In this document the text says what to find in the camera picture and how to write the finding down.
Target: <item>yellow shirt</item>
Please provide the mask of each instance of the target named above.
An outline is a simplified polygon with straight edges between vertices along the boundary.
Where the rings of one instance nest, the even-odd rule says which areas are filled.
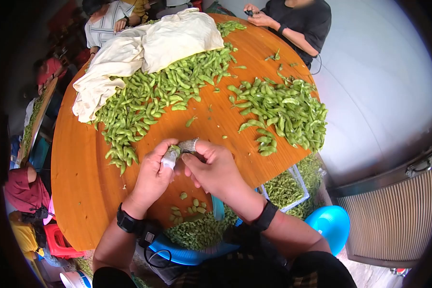
[[[17,211],[10,213],[8,216],[19,248],[27,259],[32,260],[31,252],[36,252],[37,249],[39,249],[37,241],[35,240],[34,228],[32,228],[31,224],[18,221],[17,218]],[[43,257],[43,249],[40,249],[37,253]]]
[[[142,18],[142,23],[145,23],[149,17],[145,14],[144,5],[149,3],[149,0],[122,0],[125,3],[134,6],[133,12]]]

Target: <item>orange wooden tabletop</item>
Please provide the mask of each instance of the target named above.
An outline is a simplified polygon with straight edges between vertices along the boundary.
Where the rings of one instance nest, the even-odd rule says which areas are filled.
[[[278,83],[282,80],[276,74],[280,63],[283,63],[282,74],[293,75],[312,83],[309,70],[300,57],[280,38],[260,27],[235,17],[211,14],[216,22],[239,20],[247,26],[246,30],[236,30],[224,38],[239,50],[232,53],[238,61],[233,66],[245,65],[246,70],[229,67],[228,72],[238,78],[224,77],[218,87],[220,93],[213,93],[213,86],[208,85],[200,91],[202,101],[190,101],[187,111],[171,111],[165,108],[166,114],[152,125],[143,140],[132,143],[137,147],[139,160],[165,138],[187,140],[195,137],[224,145],[231,150],[235,162],[245,179],[253,188],[280,174],[288,167],[300,161],[310,151],[291,147],[284,138],[278,137],[278,152],[262,157],[257,152],[260,135],[254,127],[249,127],[240,134],[240,125],[253,115],[242,116],[242,109],[230,109],[231,103],[227,90],[230,84],[239,86],[240,81],[253,82],[255,77],[269,77]],[[279,61],[264,61],[280,48]],[[298,63],[293,68],[290,63]],[[86,65],[77,73],[72,83],[79,79]],[[99,131],[93,126],[80,123],[72,113],[75,101],[75,90],[72,83],[67,88],[59,111],[52,146],[52,193],[58,225],[69,243],[76,250],[94,249],[104,230],[116,215],[120,202],[131,192],[139,172],[139,165],[133,163],[127,167],[120,177],[120,169],[115,165],[107,165],[109,160],[104,155],[109,146]],[[186,121],[196,115],[197,119],[189,128]],[[181,200],[179,195],[186,192],[189,197]],[[196,189],[190,179],[177,176],[169,185],[163,196],[149,209],[148,216],[159,219],[165,227],[168,221],[170,206],[175,205],[182,210],[191,206],[193,198],[205,201],[211,208],[211,197],[202,189]]]

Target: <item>blue bowl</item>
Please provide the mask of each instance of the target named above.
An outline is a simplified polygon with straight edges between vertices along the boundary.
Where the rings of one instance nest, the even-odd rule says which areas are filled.
[[[305,222],[328,241],[331,253],[336,256],[349,237],[351,221],[341,206],[325,206],[315,210]]]
[[[242,222],[242,219],[238,218],[235,222],[235,226],[239,226]],[[221,242],[218,245],[208,247],[204,250],[188,250],[171,242],[165,234],[161,234],[149,247],[154,252],[162,249],[169,250],[171,252],[171,262],[182,265],[199,265],[207,259],[223,256],[239,248],[238,245]],[[167,251],[161,251],[158,255],[169,259],[169,253]]]

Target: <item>metal handle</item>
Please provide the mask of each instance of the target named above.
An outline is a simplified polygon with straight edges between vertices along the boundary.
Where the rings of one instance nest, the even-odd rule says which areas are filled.
[[[410,178],[413,178],[414,176],[417,176],[420,173],[429,171],[432,169],[432,165],[430,164],[430,160],[427,160],[427,166],[420,169],[420,170],[416,170],[414,167],[413,168],[408,168],[406,170],[406,175],[408,175]]]

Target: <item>red shirt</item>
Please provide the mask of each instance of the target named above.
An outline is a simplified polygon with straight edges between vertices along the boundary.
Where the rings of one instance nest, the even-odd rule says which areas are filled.
[[[37,179],[32,183],[27,180],[27,167],[8,171],[4,190],[6,199],[21,212],[33,214],[35,210],[30,208],[38,209],[42,204],[48,208],[50,204],[50,195],[40,176],[37,174]]]
[[[57,58],[49,58],[45,64],[44,64],[44,68],[45,71],[47,71],[46,73],[42,73],[40,72],[40,74],[37,76],[37,84],[38,85],[44,85],[46,83],[46,80],[54,74],[54,72],[56,72],[56,70],[59,69],[59,67],[61,67],[61,62],[57,59]],[[61,79],[62,77],[64,77],[64,75],[67,72],[67,68],[63,70],[63,72],[58,76],[59,79]]]

